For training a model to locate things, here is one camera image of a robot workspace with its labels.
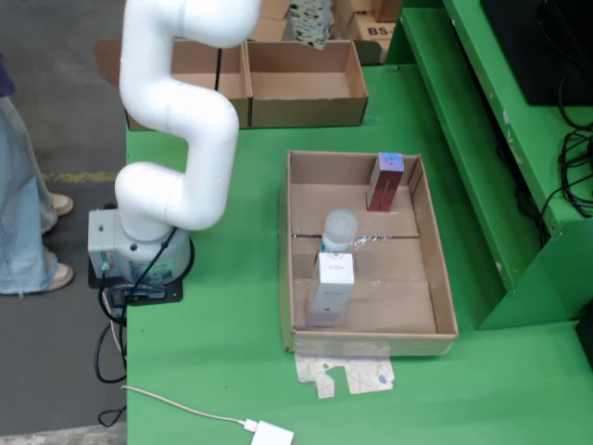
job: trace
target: person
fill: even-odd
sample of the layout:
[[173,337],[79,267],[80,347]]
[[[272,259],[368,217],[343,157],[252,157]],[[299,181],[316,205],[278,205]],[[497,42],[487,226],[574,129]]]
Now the person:
[[0,55],[0,294],[50,292],[72,281],[71,267],[57,262],[42,235],[59,216],[69,213],[72,199],[47,191],[32,150],[29,133],[8,98],[15,85]]

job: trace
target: yellow floor marking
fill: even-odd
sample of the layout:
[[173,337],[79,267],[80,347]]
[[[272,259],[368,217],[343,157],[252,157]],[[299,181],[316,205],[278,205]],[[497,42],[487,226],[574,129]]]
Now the yellow floor marking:
[[48,183],[112,183],[117,175],[117,172],[50,173],[44,174],[44,179]]

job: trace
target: white box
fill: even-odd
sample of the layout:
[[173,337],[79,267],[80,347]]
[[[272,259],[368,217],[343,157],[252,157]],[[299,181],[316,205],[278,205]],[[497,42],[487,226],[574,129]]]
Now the white box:
[[354,286],[351,253],[319,253],[315,262],[307,310],[307,325],[335,326]]

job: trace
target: sneaker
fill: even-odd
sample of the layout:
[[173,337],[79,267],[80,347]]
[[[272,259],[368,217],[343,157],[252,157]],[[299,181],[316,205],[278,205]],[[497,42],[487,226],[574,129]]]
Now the sneaker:
[[49,286],[45,288],[44,292],[51,292],[52,290],[61,289],[62,287],[69,285],[73,278],[74,270],[70,266],[59,262],[57,264],[54,279],[49,284]]
[[74,201],[71,197],[52,193],[52,205],[56,209],[57,216],[68,215],[74,209]]

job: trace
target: jeans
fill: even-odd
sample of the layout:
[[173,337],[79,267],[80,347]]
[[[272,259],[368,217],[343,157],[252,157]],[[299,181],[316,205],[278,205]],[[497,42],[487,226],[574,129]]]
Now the jeans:
[[56,223],[27,128],[10,99],[0,97],[0,294],[39,292],[51,283],[57,258],[42,234]]

